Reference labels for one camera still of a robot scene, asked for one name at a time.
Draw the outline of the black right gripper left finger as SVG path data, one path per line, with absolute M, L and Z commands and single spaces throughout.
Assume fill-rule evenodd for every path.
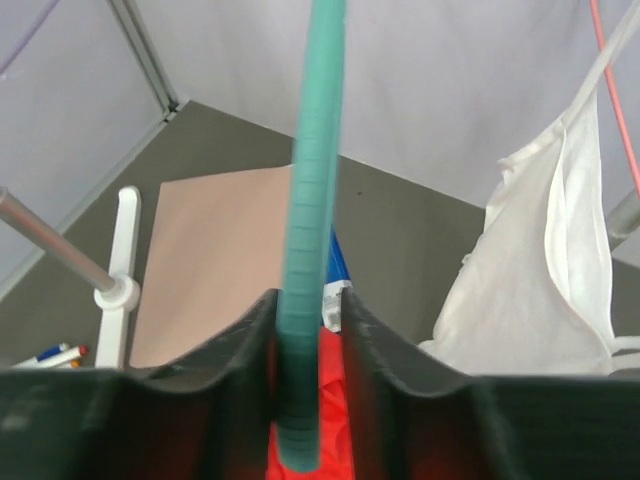
M 1 376 L 5 479 L 262 479 L 277 293 L 145 378 L 106 369 Z

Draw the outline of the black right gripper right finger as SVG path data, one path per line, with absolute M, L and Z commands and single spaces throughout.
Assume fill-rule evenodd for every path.
M 637 380 L 468 376 L 341 303 L 356 478 L 638 477 Z

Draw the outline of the red tank top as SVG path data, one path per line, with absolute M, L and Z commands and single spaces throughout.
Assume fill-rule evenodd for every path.
M 320 464 L 310 473 L 284 467 L 278 457 L 276 424 L 271 425 L 268 480 L 352 480 L 351 434 L 346 402 L 342 338 L 325 327 L 319 330 Z

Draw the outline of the teal plastic hanger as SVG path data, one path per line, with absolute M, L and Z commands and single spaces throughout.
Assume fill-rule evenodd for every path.
M 338 174 L 345 17 L 343 1 L 312 4 L 277 303 L 278 454 L 299 473 L 316 470 L 320 458 L 318 337 Z

